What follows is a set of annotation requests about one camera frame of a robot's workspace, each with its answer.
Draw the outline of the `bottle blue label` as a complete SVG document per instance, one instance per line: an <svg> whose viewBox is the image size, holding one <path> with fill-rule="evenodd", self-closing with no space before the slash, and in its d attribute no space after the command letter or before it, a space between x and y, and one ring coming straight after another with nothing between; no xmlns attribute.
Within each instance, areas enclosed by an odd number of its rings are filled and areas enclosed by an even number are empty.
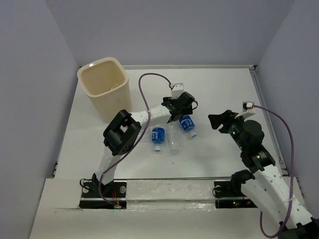
<svg viewBox="0 0 319 239"><path fill-rule="evenodd" d="M162 126L153 127L152 144L156 153L161 152L165 144L165 129Z"/></svg>
<svg viewBox="0 0 319 239"><path fill-rule="evenodd" d="M185 134L190 138L196 137L195 124L189 115L185 115L179 119L179 123Z"/></svg>

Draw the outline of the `clear bottle without label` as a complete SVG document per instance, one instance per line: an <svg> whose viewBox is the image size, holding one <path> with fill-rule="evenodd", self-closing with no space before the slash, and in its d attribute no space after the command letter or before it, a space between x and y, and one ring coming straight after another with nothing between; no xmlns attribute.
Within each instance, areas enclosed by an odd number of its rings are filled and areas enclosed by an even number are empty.
<svg viewBox="0 0 319 239"><path fill-rule="evenodd" d="M179 146L179 133L176 125L169 124L167 128L167 140L170 154L177 155L180 151Z"/></svg>

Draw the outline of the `clear crushed bottle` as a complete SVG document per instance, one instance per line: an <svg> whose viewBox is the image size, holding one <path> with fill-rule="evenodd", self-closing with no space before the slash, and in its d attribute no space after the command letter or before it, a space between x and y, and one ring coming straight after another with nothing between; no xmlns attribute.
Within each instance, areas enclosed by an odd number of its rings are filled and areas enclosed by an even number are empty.
<svg viewBox="0 0 319 239"><path fill-rule="evenodd" d="M144 132L144 128L141 129L137 136L137 140L135 143L149 143L152 141L152 128L148 127Z"/></svg>

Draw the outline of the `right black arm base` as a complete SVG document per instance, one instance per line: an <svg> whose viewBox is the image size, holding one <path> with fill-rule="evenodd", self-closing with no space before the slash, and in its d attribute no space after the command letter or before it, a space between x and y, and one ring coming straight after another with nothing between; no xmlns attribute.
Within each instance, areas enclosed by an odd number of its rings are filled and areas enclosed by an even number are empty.
<svg viewBox="0 0 319 239"><path fill-rule="evenodd" d="M217 209L257 208L247 196L233 189L230 181L215 181L212 194Z"/></svg>

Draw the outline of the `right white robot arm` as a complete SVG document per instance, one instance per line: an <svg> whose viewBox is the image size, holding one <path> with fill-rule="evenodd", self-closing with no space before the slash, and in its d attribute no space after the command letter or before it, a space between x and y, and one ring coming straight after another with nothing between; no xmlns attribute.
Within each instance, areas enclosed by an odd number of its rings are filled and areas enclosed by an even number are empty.
<svg viewBox="0 0 319 239"><path fill-rule="evenodd" d="M300 203L287 185L276 162L262 145L264 132L254 120L246 120L250 112L235 113L226 110L220 115L209 115L211 127L229 134L241 150L246 166L232 174L229 189L234 195L245 195L260 210L271 217L279 230L270 238L317 239L319 221Z"/></svg>

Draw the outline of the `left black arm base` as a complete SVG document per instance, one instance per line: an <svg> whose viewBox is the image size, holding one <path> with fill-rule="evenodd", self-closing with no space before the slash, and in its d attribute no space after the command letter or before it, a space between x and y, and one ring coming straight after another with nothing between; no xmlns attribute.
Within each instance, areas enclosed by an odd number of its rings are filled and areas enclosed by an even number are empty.
<svg viewBox="0 0 319 239"><path fill-rule="evenodd" d="M114 180L108 185L101 185L99 194L98 182L91 179L81 179L79 182L82 192L79 202L81 209L120 210L127 208L127 181Z"/></svg>

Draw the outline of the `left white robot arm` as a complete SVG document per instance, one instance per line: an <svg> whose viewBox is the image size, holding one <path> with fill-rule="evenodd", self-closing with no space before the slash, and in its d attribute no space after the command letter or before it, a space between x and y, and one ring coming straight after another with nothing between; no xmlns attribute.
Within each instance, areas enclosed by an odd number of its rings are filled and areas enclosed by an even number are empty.
<svg viewBox="0 0 319 239"><path fill-rule="evenodd" d="M119 111L103 132L104 154L98 169L92 176L93 191L100 197L110 192L115 170L119 162L135 147L146 130L155 125L178 121L185 115L191 115L196 99L188 92L173 99L163 98L163 102L154 108L130 113Z"/></svg>

